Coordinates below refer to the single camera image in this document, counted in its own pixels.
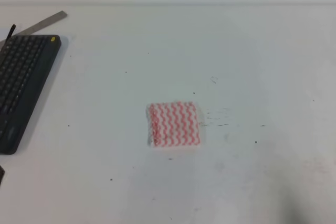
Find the black keyboard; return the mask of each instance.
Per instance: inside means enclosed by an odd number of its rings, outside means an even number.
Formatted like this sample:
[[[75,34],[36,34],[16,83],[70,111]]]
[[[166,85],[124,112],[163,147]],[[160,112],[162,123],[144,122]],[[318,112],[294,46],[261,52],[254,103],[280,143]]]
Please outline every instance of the black keyboard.
[[[0,153],[16,152],[60,48],[59,36],[13,36],[0,51]]]

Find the white table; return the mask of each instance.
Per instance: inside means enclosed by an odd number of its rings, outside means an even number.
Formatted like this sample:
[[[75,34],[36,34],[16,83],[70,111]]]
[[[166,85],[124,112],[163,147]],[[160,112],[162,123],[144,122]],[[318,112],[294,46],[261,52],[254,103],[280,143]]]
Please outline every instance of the white table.
[[[64,46],[0,156],[1,223],[280,223],[293,191],[334,223],[336,7],[2,6],[0,27],[61,9],[41,33]],[[176,100],[201,107],[201,146],[148,147],[146,105]]]

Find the ruler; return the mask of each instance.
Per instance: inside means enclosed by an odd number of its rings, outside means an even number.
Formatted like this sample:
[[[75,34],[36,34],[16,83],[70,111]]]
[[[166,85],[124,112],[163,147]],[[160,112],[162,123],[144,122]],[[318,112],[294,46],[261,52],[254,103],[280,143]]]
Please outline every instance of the ruler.
[[[68,16],[68,14],[66,14],[65,12],[63,12],[62,10],[42,21],[40,21],[39,23],[36,23],[34,25],[32,25],[31,27],[15,34],[15,35],[31,35],[37,31],[42,30],[43,28],[46,28],[47,26],[50,26],[64,18],[66,18]],[[2,48],[2,46],[5,44],[6,40],[2,40],[0,41],[0,48]]]

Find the cloth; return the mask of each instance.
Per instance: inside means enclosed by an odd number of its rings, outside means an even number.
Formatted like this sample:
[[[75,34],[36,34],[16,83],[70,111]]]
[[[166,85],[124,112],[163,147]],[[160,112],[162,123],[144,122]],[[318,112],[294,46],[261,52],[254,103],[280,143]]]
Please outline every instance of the cloth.
[[[199,145],[200,131],[193,102],[152,103],[148,107],[154,147]]]

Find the zigzag pattern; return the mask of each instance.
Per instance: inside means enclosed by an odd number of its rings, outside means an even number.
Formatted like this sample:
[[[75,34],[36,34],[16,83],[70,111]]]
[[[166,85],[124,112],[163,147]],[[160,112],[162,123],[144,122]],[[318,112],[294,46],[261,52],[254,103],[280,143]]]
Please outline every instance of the zigzag pattern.
[[[192,102],[154,103],[149,106],[155,147],[199,145],[196,106]]]

